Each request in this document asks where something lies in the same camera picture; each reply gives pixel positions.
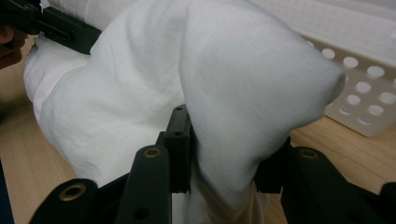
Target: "white towel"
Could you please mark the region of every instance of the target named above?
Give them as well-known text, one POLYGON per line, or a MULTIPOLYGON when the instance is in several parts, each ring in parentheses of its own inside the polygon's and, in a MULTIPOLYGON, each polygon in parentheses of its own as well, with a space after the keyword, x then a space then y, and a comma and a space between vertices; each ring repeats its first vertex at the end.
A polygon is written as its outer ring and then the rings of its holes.
POLYGON ((263 223, 252 185, 259 162, 322 116, 342 69, 248 1, 120 2, 108 14, 114 1, 54 4, 104 32, 91 57, 37 40, 25 82, 44 135, 102 186, 127 173, 186 103, 197 162, 174 223, 263 223))

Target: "wooden surface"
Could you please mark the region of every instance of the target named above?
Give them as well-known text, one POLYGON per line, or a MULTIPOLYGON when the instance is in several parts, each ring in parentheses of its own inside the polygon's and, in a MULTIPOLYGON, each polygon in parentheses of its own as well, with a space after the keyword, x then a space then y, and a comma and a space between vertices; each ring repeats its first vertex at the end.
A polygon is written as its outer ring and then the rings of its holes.
MULTIPOLYGON (((0 71, 0 113, 0 159, 15 223, 24 224, 56 186, 75 174, 39 131, 24 92, 21 63, 0 71)), ((322 151, 347 180, 372 192, 396 181, 396 125, 365 138, 324 118, 292 132, 291 138, 295 146, 322 151)), ((278 195, 271 196, 266 221, 286 223, 278 195)))

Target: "black plastic part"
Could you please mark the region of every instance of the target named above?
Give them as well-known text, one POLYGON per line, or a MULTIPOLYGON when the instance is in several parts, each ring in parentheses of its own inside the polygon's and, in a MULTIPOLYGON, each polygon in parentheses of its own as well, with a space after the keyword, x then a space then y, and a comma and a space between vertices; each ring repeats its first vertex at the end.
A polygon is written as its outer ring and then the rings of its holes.
POLYGON ((116 224, 171 223, 169 154, 162 146, 140 149, 123 192, 116 224))
POLYGON ((186 193, 190 190, 190 161, 192 127, 185 105, 176 107, 170 118, 164 145, 169 150, 171 191, 186 193))
POLYGON ((396 223, 396 182, 387 183, 382 187, 379 201, 387 223, 396 223))
POLYGON ((0 0, 0 24, 11 25, 29 35, 45 37, 83 54, 102 33, 54 7, 40 8, 25 0, 0 0))
POLYGON ((283 179, 286 169, 286 153, 289 151, 290 138, 288 138, 283 146, 265 161, 260 162, 256 174, 254 175, 254 183, 257 191, 261 193, 280 193, 282 191, 283 179))
POLYGON ((26 0, 0 0, 5 7, 14 8, 18 13, 27 18, 35 18, 40 15, 40 8, 26 0))
POLYGON ((288 223, 384 223, 321 152, 291 148, 282 206, 288 223))
POLYGON ((96 184, 88 179, 67 181, 52 191, 35 211, 30 223, 94 223, 92 200, 96 190, 96 184))
POLYGON ((44 8, 42 18, 43 21, 37 21, 37 24, 45 37, 83 54, 90 54, 102 33, 53 7, 44 8))

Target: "basket hole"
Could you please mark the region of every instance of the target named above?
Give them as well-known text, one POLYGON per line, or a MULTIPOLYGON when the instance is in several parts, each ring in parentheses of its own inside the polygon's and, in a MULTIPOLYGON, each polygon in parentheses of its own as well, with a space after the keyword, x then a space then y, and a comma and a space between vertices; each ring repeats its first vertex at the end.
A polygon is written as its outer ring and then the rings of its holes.
POLYGON ((346 67, 354 68, 354 67, 358 66, 358 64, 359 64, 359 61, 354 57, 346 57, 344 59, 344 65, 346 67))
POLYGON ((335 52, 332 49, 324 49, 322 54, 328 59, 333 59, 335 57, 335 52))
POLYGON ((393 105, 396 102, 396 95, 392 92, 384 91, 379 95, 379 100, 387 105, 393 105))
POLYGON ((352 105, 358 105, 361 102, 361 98, 357 95, 348 95, 346 101, 352 105))
POLYGON ((345 115, 350 115, 352 113, 352 109, 343 105, 340 107, 340 112, 345 115))
POLYGON ((356 90, 361 93, 367 93, 371 90, 372 86, 367 82, 358 82, 356 84, 356 90))
POLYGON ((385 70, 379 66, 371 66, 367 69, 369 77, 379 78, 385 75, 385 70))
POLYGON ((376 115, 376 116, 381 116, 384 114, 384 108, 382 108, 379 105, 370 105, 367 110, 369 111, 370 114, 376 115))
POLYGON ((373 123, 372 119, 370 119, 369 117, 360 117, 358 118, 358 121, 364 125, 371 125, 373 123))

